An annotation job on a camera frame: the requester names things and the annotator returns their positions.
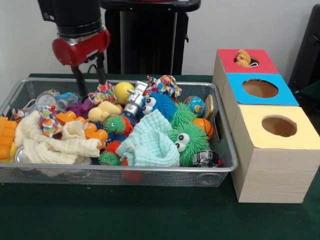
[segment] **purple plush toy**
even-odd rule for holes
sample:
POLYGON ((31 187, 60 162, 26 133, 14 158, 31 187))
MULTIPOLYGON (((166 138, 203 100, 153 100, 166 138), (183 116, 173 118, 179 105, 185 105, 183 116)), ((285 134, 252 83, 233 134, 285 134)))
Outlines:
POLYGON ((65 109, 67 111, 72 111, 77 117, 88 118, 88 112, 91 109, 92 102, 90 99, 86 99, 84 102, 76 103, 75 105, 67 106, 65 109))

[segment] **light blue towel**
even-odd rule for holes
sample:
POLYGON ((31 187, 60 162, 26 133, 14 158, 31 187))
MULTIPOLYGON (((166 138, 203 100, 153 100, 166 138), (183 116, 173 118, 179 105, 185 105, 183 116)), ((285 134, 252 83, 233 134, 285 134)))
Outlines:
POLYGON ((156 109, 145 115, 133 132, 116 149, 129 166, 178 167, 180 154, 168 137, 172 131, 167 119, 156 109))

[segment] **green fuzzy toy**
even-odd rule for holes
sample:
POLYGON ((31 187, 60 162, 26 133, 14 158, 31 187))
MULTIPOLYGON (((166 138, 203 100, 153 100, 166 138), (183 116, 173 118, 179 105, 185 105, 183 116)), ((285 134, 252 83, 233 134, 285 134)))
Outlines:
POLYGON ((123 116, 110 116, 108 117, 103 124, 103 129, 107 133, 123 134, 126 129, 126 124, 123 120, 123 116))
POLYGON ((114 153, 107 152, 107 151, 100 154, 99 163, 100 163, 100 165, 109 165, 109 166, 121 165, 119 157, 117 155, 115 155, 114 153))
POLYGON ((176 103, 176 111, 173 115, 171 126, 172 128, 177 128, 180 124, 189 124, 192 123, 194 119, 197 118, 185 103, 176 103))
POLYGON ((169 137, 178 148, 182 167, 192 167, 194 155, 209 149, 206 133, 193 123, 179 124, 169 137))

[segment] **orange toy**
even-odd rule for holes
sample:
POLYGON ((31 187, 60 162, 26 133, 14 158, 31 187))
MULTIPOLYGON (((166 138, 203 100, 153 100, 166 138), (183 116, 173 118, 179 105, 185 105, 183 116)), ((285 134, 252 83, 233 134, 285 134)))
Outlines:
MULTIPOLYGON (((62 126, 71 121, 80 121, 85 124, 87 121, 79 116, 77 117, 73 111, 67 111, 66 113, 60 112, 56 115, 55 119, 57 119, 62 126)), ((84 134, 86 139, 99 139, 101 145, 97 148, 100 150, 105 146, 105 141, 108 139, 108 133, 103 129, 97 129, 97 126, 93 123, 89 123, 88 127, 84 130, 84 134)))
POLYGON ((0 117, 0 162, 8 162, 10 159, 10 149, 15 139, 17 127, 15 121, 8 121, 7 117, 0 117))
POLYGON ((212 126, 212 124, 207 119, 196 118, 195 120, 193 120, 193 123, 202 128, 203 131, 205 131, 208 140, 212 139, 212 137, 214 136, 214 126, 212 126))

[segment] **wire mesh basket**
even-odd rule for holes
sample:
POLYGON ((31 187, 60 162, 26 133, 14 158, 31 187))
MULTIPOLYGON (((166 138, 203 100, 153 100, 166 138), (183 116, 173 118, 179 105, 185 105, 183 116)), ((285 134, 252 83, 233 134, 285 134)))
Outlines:
MULTIPOLYGON (((97 88, 97 80, 87 80, 90 92, 97 88)), ((213 96, 214 112, 210 122, 215 133, 210 149, 218 153, 221 167, 137 167, 38 163, 0 163, 0 183, 84 184, 84 185, 139 185, 177 187, 219 187, 227 174, 238 165, 232 136, 218 89, 211 83, 179 82, 182 94, 179 101, 189 96, 203 100, 213 96)), ((18 82, 0 107, 0 114, 10 117, 12 109, 23 108, 46 90, 60 93, 78 92, 74 79, 28 78, 18 82)))

